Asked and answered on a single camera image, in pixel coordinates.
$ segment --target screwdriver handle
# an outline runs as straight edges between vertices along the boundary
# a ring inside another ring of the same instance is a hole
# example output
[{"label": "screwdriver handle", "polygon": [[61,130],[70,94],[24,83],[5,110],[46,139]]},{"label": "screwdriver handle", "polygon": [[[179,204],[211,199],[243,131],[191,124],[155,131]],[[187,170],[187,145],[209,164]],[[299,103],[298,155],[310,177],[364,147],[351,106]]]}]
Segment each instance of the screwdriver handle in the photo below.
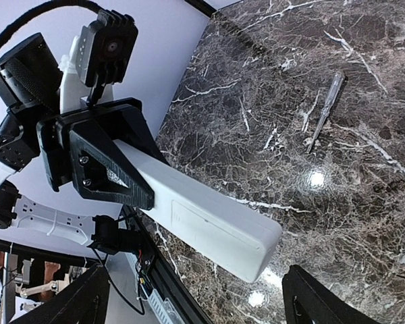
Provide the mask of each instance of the screwdriver handle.
[{"label": "screwdriver handle", "polygon": [[327,98],[325,99],[325,104],[324,108],[322,110],[322,114],[326,114],[329,112],[329,110],[333,107],[336,98],[338,97],[340,88],[342,87],[342,84],[344,83],[345,80],[345,74],[341,71],[337,71],[335,73],[335,76],[333,78],[333,82],[331,83],[329,94],[327,95]]}]

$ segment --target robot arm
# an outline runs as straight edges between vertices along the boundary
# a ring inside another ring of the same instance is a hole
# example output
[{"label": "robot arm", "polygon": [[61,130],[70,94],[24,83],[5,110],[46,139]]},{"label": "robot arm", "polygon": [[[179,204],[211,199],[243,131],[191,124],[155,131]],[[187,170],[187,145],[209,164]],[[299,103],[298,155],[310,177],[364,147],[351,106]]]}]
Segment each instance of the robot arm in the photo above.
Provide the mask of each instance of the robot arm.
[{"label": "robot arm", "polygon": [[280,225],[171,168],[142,103],[111,101],[111,85],[123,80],[137,35],[130,16],[101,10],[75,38],[63,74],[40,34],[0,59],[10,121],[0,130],[0,228],[30,228],[108,254],[138,252],[138,234],[112,218],[56,211],[4,182],[42,155],[54,191],[72,182],[83,198],[139,208],[219,266],[254,281],[274,252]]}]

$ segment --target cable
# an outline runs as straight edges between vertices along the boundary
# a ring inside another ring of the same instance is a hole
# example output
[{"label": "cable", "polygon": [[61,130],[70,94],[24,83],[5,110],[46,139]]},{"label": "cable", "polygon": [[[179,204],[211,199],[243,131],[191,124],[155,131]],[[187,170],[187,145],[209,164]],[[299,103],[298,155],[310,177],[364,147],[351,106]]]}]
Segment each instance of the cable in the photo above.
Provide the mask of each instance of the cable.
[{"label": "cable", "polygon": [[34,7],[28,10],[26,13],[23,13],[15,22],[6,27],[6,29],[0,34],[0,49],[6,44],[11,37],[25,24],[31,21],[33,18],[40,16],[41,14],[60,8],[60,7],[69,7],[69,6],[78,6],[89,9],[96,14],[99,10],[102,9],[100,5],[95,2],[88,0],[50,0],[48,2],[42,3],[37,7]]},{"label": "cable", "polygon": [[[142,303],[142,299],[140,298],[140,308],[141,308],[141,310],[139,310],[139,309],[137,309],[137,308],[119,291],[119,289],[117,288],[117,286],[114,284],[113,280],[111,279],[111,276],[109,275],[109,272],[108,272],[108,270],[107,270],[107,268],[106,268],[106,266],[105,266],[105,262],[102,261],[101,257],[99,256],[99,253],[98,253],[95,249],[92,248],[92,250],[93,250],[93,252],[96,254],[96,257],[98,258],[99,262],[100,262],[100,263],[102,264],[102,266],[105,268],[105,270],[106,270],[106,272],[107,272],[107,275],[108,275],[109,283],[113,286],[114,290],[118,293],[118,295],[120,296],[120,298],[121,298],[130,308],[132,308],[134,311],[136,311],[139,315],[142,315],[142,316],[145,315],[145,314],[146,314],[146,311],[145,311],[145,309],[144,309],[144,305],[143,305],[143,303]],[[139,288],[139,287],[140,287],[140,286],[138,285],[138,295],[140,295],[140,288]]]},{"label": "cable", "polygon": [[[15,269],[15,270],[11,271],[11,275],[12,275],[15,271],[17,271],[17,270],[18,270],[18,269]],[[4,291],[5,287],[6,287],[7,285],[9,285],[13,280],[15,280],[15,278],[16,278],[17,276],[18,276],[18,274],[15,274],[12,279],[10,279],[7,283],[5,283],[5,284],[3,285],[3,287],[1,287],[1,292],[0,292],[0,308],[1,308],[1,301],[2,301],[2,299],[3,299],[3,291]]]}]

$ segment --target white wall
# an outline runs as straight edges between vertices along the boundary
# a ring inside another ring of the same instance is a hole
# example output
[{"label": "white wall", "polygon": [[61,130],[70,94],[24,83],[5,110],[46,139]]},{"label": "white wall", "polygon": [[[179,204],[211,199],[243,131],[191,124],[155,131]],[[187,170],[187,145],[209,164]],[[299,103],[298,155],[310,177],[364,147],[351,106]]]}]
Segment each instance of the white wall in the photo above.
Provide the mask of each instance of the white wall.
[{"label": "white wall", "polygon": [[[43,1],[0,0],[0,32],[23,12]],[[103,0],[97,1],[106,9],[130,14],[139,29],[123,84],[115,86],[115,98],[136,97],[143,102],[143,112],[153,134],[157,134],[174,92],[190,61],[208,19],[183,0]],[[83,25],[96,19],[91,11],[81,8],[61,8],[45,13],[23,27],[2,48],[0,55],[35,32],[42,32],[47,44],[59,61],[68,53],[72,39]],[[0,99],[0,122],[5,105]],[[20,192],[32,200],[68,213],[80,215],[116,216],[120,206],[81,199],[71,184],[55,193],[49,187],[43,162],[37,158],[10,178]],[[35,231],[0,230],[0,238],[16,243],[57,252],[92,257],[89,249],[54,239]]]},{"label": "white wall", "polygon": [[205,0],[205,2],[217,10],[240,1],[242,0]]}]

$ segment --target screw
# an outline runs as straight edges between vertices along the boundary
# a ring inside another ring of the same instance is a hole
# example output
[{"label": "screw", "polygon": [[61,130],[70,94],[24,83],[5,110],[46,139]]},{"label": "screw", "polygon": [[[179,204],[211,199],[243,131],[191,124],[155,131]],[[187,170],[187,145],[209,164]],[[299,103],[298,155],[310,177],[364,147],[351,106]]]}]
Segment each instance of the screw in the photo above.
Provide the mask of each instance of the screw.
[{"label": "screw", "polygon": [[80,163],[82,165],[87,164],[88,163],[88,157],[80,157]]},{"label": "screw", "polygon": [[92,180],[84,179],[84,180],[82,180],[82,184],[84,184],[84,186],[86,186],[86,187],[90,187],[92,185]]}]

